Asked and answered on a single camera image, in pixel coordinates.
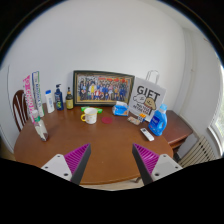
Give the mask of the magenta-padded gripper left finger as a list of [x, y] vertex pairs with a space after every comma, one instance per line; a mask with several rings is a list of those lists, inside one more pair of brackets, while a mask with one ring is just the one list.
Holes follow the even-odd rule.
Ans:
[[56, 154], [42, 169], [79, 185], [91, 154], [91, 145], [85, 144], [66, 155]]

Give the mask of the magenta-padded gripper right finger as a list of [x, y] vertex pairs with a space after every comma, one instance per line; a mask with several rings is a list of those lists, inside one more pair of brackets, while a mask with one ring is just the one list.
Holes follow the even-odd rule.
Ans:
[[158, 155], [136, 143], [133, 144], [132, 154], [144, 185], [150, 184], [182, 169], [182, 167], [167, 154]]

